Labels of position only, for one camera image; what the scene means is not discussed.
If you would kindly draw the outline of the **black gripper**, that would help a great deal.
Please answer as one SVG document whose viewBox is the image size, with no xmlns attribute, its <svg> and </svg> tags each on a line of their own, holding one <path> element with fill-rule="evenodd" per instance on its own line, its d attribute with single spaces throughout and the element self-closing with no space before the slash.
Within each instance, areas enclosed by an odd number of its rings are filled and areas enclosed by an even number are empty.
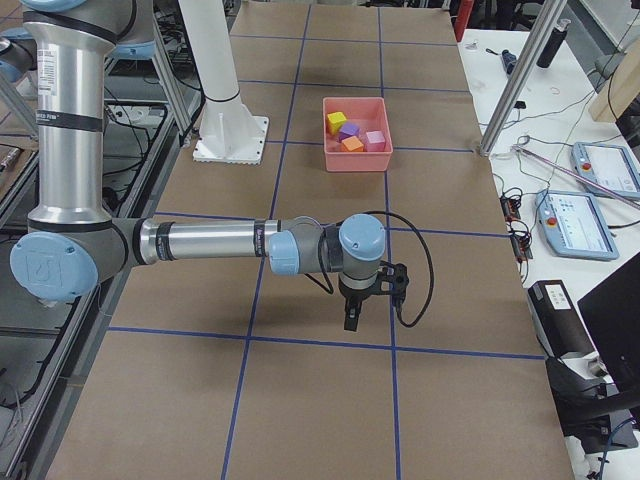
<svg viewBox="0 0 640 480">
<path fill-rule="evenodd" d="M 345 299 L 344 329 L 346 331 L 356 332 L 362 304 L 371 296 L 382 295 L 383 290 L 377 283 L 365 289 L 355 289 L 340 282 L 339 291 Z"/>
</svg>

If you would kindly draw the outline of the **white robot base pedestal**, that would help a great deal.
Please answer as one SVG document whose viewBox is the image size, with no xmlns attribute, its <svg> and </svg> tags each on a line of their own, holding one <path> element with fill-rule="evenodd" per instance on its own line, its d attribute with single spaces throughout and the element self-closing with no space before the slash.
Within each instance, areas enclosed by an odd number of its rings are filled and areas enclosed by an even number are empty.
<svg viewBox="0 0 640 480">
<path fill-rule="evenodd" d="M 259 164 L 269 119 L 242 101 L 223 3 L 182 0 L 179 7 L 205 99 L 194 159 Z"/>
</svg>

